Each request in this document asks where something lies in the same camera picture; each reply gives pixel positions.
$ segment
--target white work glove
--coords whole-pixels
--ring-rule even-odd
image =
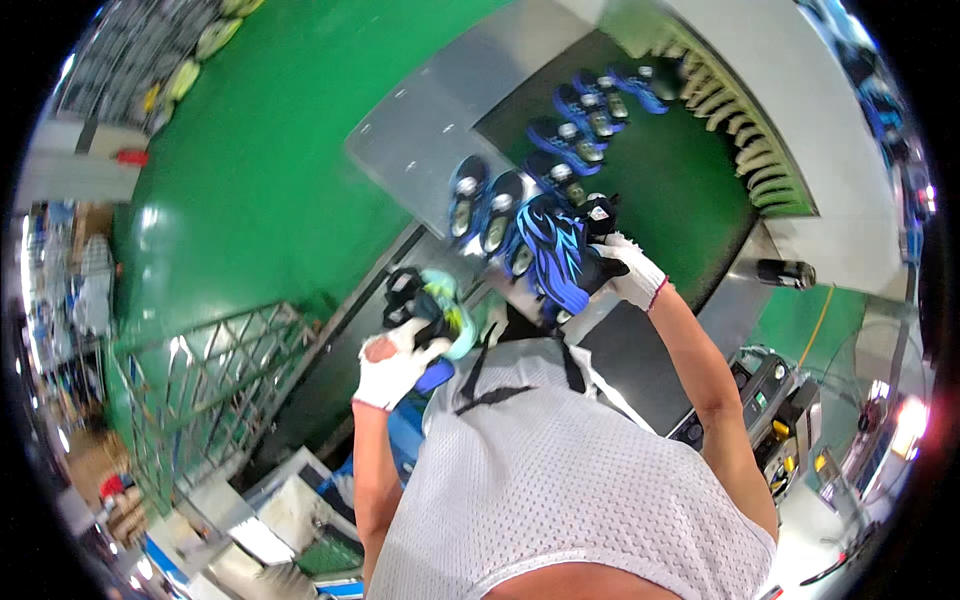
[[[405,324],[376,335],[360,348],[360,385],[353,399],[390,412],[413,389],[426,366],[450,349],[446,338],[436,338],[427,349],[414,350],[414,336],[428,326],[415,317]]]
[[[603,244],[593,244],[593,247],[601,256],[621,260],[630,269],[628,274],[614,277],[607,285],[630,304],[644,312],[650,310],[660,288],[666,284],[666,275],[654,261],[619,231],[607,235]]]

